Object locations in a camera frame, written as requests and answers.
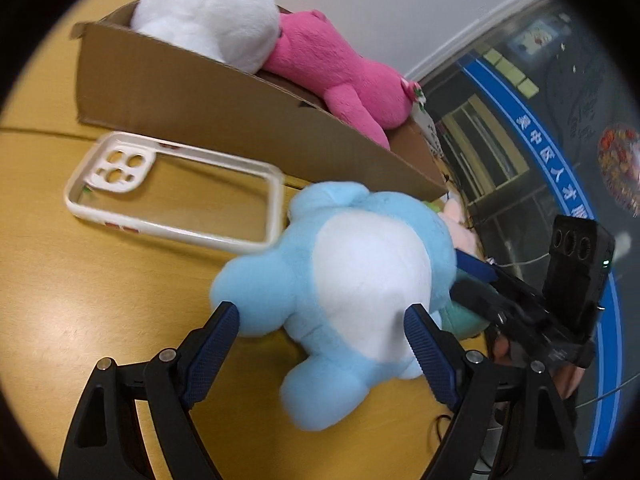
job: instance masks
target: stuffed animal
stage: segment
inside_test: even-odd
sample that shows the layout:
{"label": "stuffed animal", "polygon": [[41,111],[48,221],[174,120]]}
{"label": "stuffed animal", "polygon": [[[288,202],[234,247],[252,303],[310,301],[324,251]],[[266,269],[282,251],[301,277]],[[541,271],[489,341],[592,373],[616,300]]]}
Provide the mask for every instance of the stuffed animal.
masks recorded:
{"label": "stuffed animal", "polygon": [[276,45],[274,0],[140,0],[131,28],[247,73],[256,73]]}
{"label": "stuffed animal", "polygon": [[389,149],[383,130],[406,121],[418,83],[360,56],[319,10],[281,14],[280,28],[263,68],[312,91],[334,116]]}
{"label": "stuffed animal", "polygon": [[473,231],[463,225],[464,215],[462,213],[462,206],[455,198],[450,198],[445,202],[444,208],[438,213],[438,216],[440,216],[447,225],[447,229],[453,240],[453,246],[456,249],[481,259],[481,255],[478,253],[478,237]]}
{"label": "stuffed animal", "polygon": [[226,264],[210,299],[214,308],[236,304],[241,336],[283,326],[306,350],[280,389],[302,430],[340,421],[383,381],[422,374],[402,325],[411,304],[421,303],[439,326],[445,313],[454,333],[482,330],[482,320],[452,306],[451,237],[418,200],[325,182],[302,190],[289,218],[275,246]]}

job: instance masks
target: white plush toy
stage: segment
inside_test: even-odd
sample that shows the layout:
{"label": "white plush toy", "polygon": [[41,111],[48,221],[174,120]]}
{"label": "white plush toy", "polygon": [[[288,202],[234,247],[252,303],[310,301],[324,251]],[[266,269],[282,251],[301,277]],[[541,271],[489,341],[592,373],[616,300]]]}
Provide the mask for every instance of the white plush toy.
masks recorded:
{"label": "white plush toy", "polygon": [[131,28],[256,73],[280,33],[274,0],[140,0]]}

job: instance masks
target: cardboard box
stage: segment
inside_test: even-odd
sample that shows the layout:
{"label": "cardboard box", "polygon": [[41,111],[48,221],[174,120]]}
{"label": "cardboard box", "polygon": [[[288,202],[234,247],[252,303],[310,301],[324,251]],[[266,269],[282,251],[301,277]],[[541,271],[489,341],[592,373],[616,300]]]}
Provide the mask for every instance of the cardboard box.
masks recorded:
{"label": "cardboard box", "polygon": [[389,133],[388,152],[283,78],[248,75],[132,31],[136,4],[72,29],[82,42],[79,121],[263,160],[310,182],[354,180],[421,200],[446,192],[413,120]]}

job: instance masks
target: finger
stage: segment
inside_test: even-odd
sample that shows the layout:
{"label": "finger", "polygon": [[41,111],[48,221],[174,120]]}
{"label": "finger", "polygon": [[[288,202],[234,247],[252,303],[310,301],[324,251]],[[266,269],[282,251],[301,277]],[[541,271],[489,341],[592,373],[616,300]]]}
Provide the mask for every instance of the finger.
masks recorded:
{"label": "finger", "polygon": [[554,384],[558,389],[561,399],[571,397],[584,376],[584,368],[575,365],[566,365],[554,374]]}
{"label": "finger", "polygon": [[500,334],[494,342],[494,362],[501,365],[511,364],[511,358],[509,357],[509,340]]}

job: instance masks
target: table surface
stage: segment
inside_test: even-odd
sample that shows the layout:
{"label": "table surface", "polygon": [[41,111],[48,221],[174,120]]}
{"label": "table surface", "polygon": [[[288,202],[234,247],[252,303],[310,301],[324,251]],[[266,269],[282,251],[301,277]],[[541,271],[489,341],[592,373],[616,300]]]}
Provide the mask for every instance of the table surface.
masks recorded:
{"label": "table surface", "polygon": [[[232,257],[79,221],[63,203],[66,180],[105,133],[76,121],[78,42],[69,29],[129,1],[78,3],[31,60],[0,118],[0,383],[54,470],[95,362],[148,360],[179,344],[206,322],[210,283]],[[237,201],[233,187],[225,192]],[[287,202],[295,192],[286,188]],[[465,345],[483,349],[480,338]],[[336,426],[305,433],[278,399],[284,376],[304,357],[281,331],[235,343],[192,411],[224,477],[419,478],[437,446],[434,418],[444,411],[427,383],[381,384]],[[156,476],[169,479],[148,407],[140,402],[138,411]]]}

